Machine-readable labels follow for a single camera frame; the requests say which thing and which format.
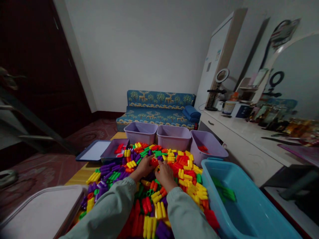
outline ladder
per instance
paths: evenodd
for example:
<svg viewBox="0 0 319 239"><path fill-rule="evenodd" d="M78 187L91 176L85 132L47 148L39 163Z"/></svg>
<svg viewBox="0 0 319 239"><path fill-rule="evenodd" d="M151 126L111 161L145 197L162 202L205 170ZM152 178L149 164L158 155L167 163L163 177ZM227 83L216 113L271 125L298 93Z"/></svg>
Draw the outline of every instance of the ladder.
<svg viewBox="0 0 319 239"><path fill-rule="evenodd" d="M47 124L45 124L41 119L39 119L34 113L32 113L25 105L23 105L16 97L7 92L2 86L0 86L0 98L5 103L0 105L0 110L10 110L17 111L22 114L27 120L33 123L37 128L43 131L47 136L42 135L30 135L21 132L16 127L0 119L0 126L7 130L12 135L18 137L21 141L25 142L29 146L33 147L41 153L46 153L47 151L35 140L50 140L59 143L62 147L67 149L71 154L78 155L79 152L71 146L67 141L65 141L59 134L57 134L53 129L51 129Z"/></svg>

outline hand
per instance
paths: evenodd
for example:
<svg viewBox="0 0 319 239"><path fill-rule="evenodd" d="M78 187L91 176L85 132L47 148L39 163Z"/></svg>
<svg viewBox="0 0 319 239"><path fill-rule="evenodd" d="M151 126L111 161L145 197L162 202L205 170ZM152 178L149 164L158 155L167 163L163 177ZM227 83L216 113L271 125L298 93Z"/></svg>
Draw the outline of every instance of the hand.
<svg viewBox="0 0 319 239"><path fill-rule="evenodd" d="M167 164L166 161L159 161L159 172L155 172L156 179L165 188L166 192L169 193L173 188L178 187L174 181L173 170Z"/></svg>
<svg viewBox="0 0 319 239"><path fill-rule="evenodd" d="M130 174L130 178L132 178L137 183L142 177L147 176L152 170L154 170L155 167L150 165L150 161L153 157L154 155L145 156L141 160L135 171Z"/></svg>

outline light green sleeve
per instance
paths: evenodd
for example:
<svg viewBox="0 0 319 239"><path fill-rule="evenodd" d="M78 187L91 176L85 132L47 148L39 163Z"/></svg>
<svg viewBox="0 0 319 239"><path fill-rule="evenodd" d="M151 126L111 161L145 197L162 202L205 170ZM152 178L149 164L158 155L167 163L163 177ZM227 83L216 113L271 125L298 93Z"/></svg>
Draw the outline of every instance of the light green sleeve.
<svg viewBox="0 0 319 239"><path fill-rule="evenodd" d="M114 183L92 210L61 238L117 238L129 218L135 192L136 183L130 177Z"/></svg>
<svg viewBox="0 0 319 239"><path fill-rule="evenodd" d="M219 238L204 213L180 187L167 195L167 213L175 238Z"/></svg>

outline drawer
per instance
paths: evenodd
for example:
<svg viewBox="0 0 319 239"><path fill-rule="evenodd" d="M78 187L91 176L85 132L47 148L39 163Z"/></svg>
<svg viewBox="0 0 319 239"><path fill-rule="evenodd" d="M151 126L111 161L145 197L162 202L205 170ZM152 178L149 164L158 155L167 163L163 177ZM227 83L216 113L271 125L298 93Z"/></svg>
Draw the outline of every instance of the drawer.
<svg viewBox="0 0 319 239"><path fill-rule="evenodd" d="M227 127L223 126L221 123L219 123L217 120L210 117L206 113L202 113L200 121L200 128L201 124L204 123L218 138L220 138L222 141L226 140L227 133L228 131L230 131Z"/></svg>
<svg viewBox="0 0 319 239"><path fill-rule="evenodd" d="M240 166L258 187L283 167L274 158L232 131L227 134L223 146L229 153L225 161Z"/></svg>

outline blue patterned sofa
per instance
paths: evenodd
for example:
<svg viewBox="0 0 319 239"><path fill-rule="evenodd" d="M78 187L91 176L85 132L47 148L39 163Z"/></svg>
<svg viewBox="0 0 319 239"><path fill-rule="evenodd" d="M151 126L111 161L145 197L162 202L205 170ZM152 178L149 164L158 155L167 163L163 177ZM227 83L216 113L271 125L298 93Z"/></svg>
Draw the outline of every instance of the blue patterned sofa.
<svg viewBox="0 0 319 239"><path fill-rule="evenodd" d="M194 103L194 94L128 90L126 113L116 119L117 130L124 132L132 122L194 129L195 123L188 121L182 113L186 105L194 106Z"/></svg>

